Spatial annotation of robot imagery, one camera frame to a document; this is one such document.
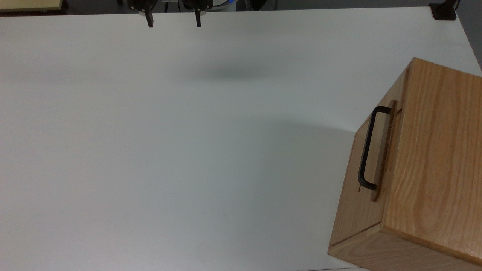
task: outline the table surface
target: table surface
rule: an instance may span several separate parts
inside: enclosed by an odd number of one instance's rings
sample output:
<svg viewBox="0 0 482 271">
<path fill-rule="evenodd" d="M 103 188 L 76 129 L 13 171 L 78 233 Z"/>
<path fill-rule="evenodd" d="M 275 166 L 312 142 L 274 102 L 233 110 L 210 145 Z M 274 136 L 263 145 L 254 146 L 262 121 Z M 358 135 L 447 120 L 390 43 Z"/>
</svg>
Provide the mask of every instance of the table surface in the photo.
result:
<svg viewBox="0 0 482 271">
<path fill-rule="evenodd" d="M 0 18 L 0 269 L 353 267 L 326 250 L 354 131 L 412 57 L 482 75 L 428 7 L 201 21 Z"/>
</svg>

